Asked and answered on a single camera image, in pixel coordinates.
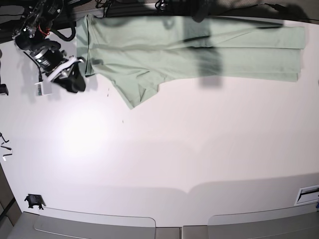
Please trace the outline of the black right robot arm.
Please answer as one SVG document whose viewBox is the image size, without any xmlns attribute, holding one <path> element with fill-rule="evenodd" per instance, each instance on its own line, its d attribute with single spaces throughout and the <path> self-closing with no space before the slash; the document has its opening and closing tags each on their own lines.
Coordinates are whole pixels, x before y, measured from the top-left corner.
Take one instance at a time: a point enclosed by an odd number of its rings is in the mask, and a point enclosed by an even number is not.
<svg viewBox="0 0 319 239">
<path fill-rule="evenodd" d="M 65 0 L 39 0 L 31 10 L 23 15 L 23 21 L 13 31 L 16 46 L 32 60 L 38 68 L 38 94 L 44 95 L 44 84 L 54 83 L 71 93 L 83 92 L 86 84 L 79 70 L 82 57 L 70 56 L 61 50 L 61 44 L 50 40 L 48 35 L 53 32 L 65 42 L 75 37 L 75 25 L 68 17 L 71 36 L 66 37 L 52 28 L 53 22 L 67 5 Z"/>
</svg>

